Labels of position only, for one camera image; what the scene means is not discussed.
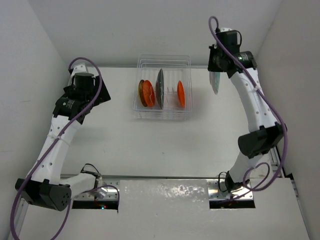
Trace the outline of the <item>dark teal plate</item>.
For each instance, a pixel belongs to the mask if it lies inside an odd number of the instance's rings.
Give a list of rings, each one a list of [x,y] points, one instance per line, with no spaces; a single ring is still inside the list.
[[[164,108],[164,72],[161,68],[155,82],[155,95],[160,109]]]

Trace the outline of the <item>red teal floral plate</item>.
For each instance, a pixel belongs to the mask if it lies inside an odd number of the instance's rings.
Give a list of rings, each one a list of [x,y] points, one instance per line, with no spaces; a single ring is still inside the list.
[[[219,92],[220,76],[221,74],[219,72],[209,72],[209,82],[215,95]]]

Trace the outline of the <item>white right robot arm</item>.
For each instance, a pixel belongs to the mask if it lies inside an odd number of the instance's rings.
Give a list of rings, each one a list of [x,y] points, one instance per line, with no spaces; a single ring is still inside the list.
[[[220,74],[226,73],[243,105],[248,133],[238,137],[239,154],[225,174],[224,186],[231,193],[249,182],[249,169],[275,147],[284,136],[284,129],[263,99],[257,63],[250,51],[240,51],[242,35],[231,28],[216,28],[219,42],[209,47],[209,82],[215,94],[219,91]]]

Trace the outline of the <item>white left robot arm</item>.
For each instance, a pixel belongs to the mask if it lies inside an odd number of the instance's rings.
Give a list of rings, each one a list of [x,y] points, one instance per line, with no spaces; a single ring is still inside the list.
[[[31,177],[19,178],[15,189],[30,205],[63,211],[76,195],[97,186],[98,174],[82,170],[75,177],[61,179],[69,146],[85,117],[99,104],[111,99],[104,81],[88,71],[85,63],[69,70],[70,83],[56,101],[50,129]]]

